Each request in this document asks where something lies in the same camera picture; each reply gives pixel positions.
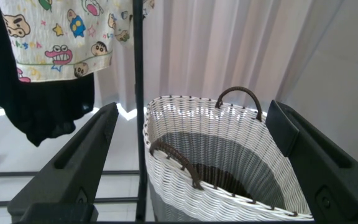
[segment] white wall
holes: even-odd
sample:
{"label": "white wall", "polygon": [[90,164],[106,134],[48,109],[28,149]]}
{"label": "white wall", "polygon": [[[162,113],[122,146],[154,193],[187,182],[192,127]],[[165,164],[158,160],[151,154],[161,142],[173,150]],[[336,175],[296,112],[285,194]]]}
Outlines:
{"label": "white wall", "polygon": [[358,1],[343,2],[285,103],[358,160]]}

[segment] horizontal black bar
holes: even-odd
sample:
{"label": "horizontal black bar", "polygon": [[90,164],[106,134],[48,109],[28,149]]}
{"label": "horizontal black bar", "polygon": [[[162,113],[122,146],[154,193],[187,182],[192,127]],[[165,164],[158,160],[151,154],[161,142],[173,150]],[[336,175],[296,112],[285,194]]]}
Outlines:
{"label": "horizontal black bar", "polygon": [[[0,177],[33,177],[38,172],[0,172]],[[106,170],[102,175],[139,175],[139,170]]]}
{"label": "horizontal black bar", "polygon": [[[137,197],[121,197],[121,198],[96,198],[94,203],[134,203]],[[9,201],[0,201],[0,207],[6,207]]]}

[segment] metal rod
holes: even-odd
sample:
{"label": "metal rod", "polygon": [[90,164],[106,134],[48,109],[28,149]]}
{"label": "metal rod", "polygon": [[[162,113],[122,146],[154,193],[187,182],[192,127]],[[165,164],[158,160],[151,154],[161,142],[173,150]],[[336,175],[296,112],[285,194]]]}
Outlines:
{"label": "metal rod", "polygon": [[145,221],[147,172],[145,164],[145,147],[143,142],[144,92],[143,92],[143,0],[133,0],[134,16],[134,50],[135,50],[135,95],[137,109],[137,147],[139,151],[139,189],[136,206],[137,222]]}
{"label": "metal rod", "polygon": [[[137,197],[121,197],[121,198],[96,198],[94,203],[134,203]],[[0,207],[6,207],[9,201],[0,201]]]}
{"label": "metal rod", "polygon": [[[0,172],[0,177],[32,177],[37,171],[30,172]],[[139,170],[106,170],[102,175],[139,175]]]}

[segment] basket rim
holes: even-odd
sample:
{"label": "basket rim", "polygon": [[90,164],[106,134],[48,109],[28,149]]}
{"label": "basket rim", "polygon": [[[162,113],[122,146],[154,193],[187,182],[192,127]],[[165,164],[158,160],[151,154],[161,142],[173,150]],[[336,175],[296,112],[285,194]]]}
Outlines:
{"label": "basket rim", "polygon": [[[144,140],[144,144],[145,144],[145,152],[147,153],[147,158],[149,158],[150,154],[149,149],[151,146],[151,142],[149,140],[149,133],[148,133],[148,123],[149,123],[149,118],[150,118],[150,106],[151,103],[155,102],[155,101],[160,101],[163,98],[189,98],[189,99],[196,99],[196,100],[206,100],[206,101],[212,101],[212,102],[217,102],[216,100],[212,100],[209,98],[202,98],[202,97],[192,97],[192,96],[176,96],[176,95],[169,95],[169,96],[160,96],[158,98],[153,99],[150,103],[147,104],[147,111],[146,111],[146,115],[145,115],[145,123],[143,125],[143,140]],[[221,106],[221,109],[215,108],[216,110],[226,110],[226,108],[235,108],[235,109],[239,109],[239,110],[250,110],[250,111],[255,111],[257,112],[257,110],[252,109],[252,108],[246,108],[245,106],[238,106],[238,105],[233,105],[230,103],[223,103],[223,105]],[[266,116],[267,113],[266,112],[262,112],[262,122],[265,123],[266,120]],[[163,156],[166,157],[168,156],[166,153],[162,152],[162,151],[156,151],[158,152],[158,154],[162,154]],[[172,170],[173,172],[179,174],[182,178],[186,179],[186,180],[192,180],[191,179],[191,175],[190,173],[187,171],[187,169],[185,170],[181,170],[178,167],[181,167],[181,164],[179,164],[177,161],[170,159],[169,163],[164,163],[166,164],[170,170]],[[235,201],[236,203],[238,203],[240,206],[245,206],[245,207],[252,207],[258,210],[261,210],[262,212],[268,212],[268,213],[272,213],[278,217],[282,217],[282,215],[285,215],[284,218],[294,218],[294,220],[314,220],[312,214],[308,213],[298,213],[298,212],[290,212],[288,210],[282,209],[282,208],[278,208],[278,207],[273,207],[271,205],[266,205],[262,202],[259,202],[257,200],[252,200],[250,198],[241,196],[241,195],[235,195],[235,197],[232,196],[232,193],[228,192],[227,190],[224,190],[220,187],[214,189],[214,186],[211,185],[210,183],[207,183],[203,180],[201,180],[200,184],[202,185],[202,187],[204,189],[210,190],[212,192],[214,192],[214,194],[218,194],[220,197],[224,197],[227,198],[229,200]]]}

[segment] blue star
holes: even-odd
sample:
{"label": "blue star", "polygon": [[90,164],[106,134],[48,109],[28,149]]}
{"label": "blue star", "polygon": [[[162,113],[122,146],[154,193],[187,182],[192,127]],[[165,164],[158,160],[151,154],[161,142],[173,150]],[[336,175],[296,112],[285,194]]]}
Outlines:
{"label": "blue star", "polygon": [[63,65],[53,65],[52,68],[50,68],[50,69],[51,70],[56,69],[56,70],[58,70],[60,72],[62,70],[62,67],[63,67]]}

